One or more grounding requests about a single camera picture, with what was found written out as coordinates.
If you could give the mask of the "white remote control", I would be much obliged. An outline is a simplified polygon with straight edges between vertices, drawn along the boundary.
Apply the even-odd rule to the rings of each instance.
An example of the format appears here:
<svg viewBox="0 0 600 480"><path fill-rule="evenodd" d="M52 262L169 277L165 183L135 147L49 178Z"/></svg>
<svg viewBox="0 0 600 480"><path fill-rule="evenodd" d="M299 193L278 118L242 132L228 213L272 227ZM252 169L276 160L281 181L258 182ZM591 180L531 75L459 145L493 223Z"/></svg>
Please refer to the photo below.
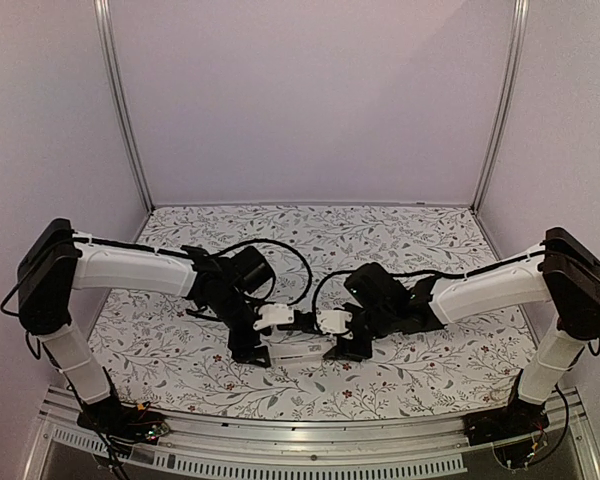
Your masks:
<svg viewBox="0 0 600 480"><path fill-rule="evenodd" d="M288 365L320 361L334 345L335 343L330 340L313 340L299 343L272 343L268 349L273 365Z"/></svg>

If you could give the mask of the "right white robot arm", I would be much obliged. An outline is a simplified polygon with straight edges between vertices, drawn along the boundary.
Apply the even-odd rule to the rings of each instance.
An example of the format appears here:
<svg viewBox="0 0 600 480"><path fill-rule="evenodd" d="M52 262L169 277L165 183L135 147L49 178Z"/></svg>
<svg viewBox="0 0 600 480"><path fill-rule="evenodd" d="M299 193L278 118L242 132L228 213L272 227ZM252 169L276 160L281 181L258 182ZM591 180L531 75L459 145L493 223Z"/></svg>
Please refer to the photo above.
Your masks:
<svg viewBox="0 0 600 480"><path fill-rule="evenodd" d="M367 359L377 338L444 328L467 317L537 302L553 304L557 319L521 370L497 427L517 436L532 424L554 386L585 345L600 339L600 259L562 227L546 231L524 252L464 273L387 271L377 262L344 271L352 305L313 305L315 325L336 337L336 358Z"/></svg>

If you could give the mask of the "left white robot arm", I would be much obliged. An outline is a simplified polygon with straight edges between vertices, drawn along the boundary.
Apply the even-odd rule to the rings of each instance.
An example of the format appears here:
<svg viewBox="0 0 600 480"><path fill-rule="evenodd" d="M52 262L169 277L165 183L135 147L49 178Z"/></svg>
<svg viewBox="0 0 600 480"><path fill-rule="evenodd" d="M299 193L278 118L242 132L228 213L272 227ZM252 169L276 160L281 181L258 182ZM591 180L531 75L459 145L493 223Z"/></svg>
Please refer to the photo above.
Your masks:
<svg viewBox="0 0 600 480"><path fill-rule="evenodd" d="M267 368L270 357L261 336L291 325L292 304L268 303L254 297L276 275L247 240L217 253L184 246L178 251L94 238L76 232L69 220L52 220L21 260L17 280L0 303L0 311L19 320L35 337L89 406L91 419L108 434L128 426L105 369L72 322L73 291L123 289L160 293L209 309L229 331L234 361Z"/></svg>

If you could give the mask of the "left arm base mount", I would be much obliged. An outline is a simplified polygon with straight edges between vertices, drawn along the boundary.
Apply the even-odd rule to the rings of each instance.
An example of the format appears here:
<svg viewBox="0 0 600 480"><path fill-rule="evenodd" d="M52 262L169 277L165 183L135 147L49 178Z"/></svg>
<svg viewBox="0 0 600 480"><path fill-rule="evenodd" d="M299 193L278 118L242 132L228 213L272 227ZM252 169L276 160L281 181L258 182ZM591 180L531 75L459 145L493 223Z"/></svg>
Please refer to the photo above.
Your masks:
<svg viewBox="0 0 600 480"><path fill-rule="evenodd" d="M85 404L77 424L103 436L126 443L156 444L171 429L166 417L151 409L150 402L125 405L114 397Z"/></svg>

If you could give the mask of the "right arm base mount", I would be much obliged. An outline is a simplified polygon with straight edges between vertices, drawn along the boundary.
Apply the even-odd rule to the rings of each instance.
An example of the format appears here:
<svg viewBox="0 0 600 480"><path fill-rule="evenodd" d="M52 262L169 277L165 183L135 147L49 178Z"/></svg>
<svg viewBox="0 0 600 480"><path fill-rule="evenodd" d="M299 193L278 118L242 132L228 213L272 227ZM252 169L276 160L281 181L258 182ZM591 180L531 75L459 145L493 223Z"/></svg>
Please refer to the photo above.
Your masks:
<svg viewBox="0 0 600 480"><path fill-rule="evenodd" d="M471 446L531 434L549 426L544 407L525 402L469 413L462 422Z"/></svg>

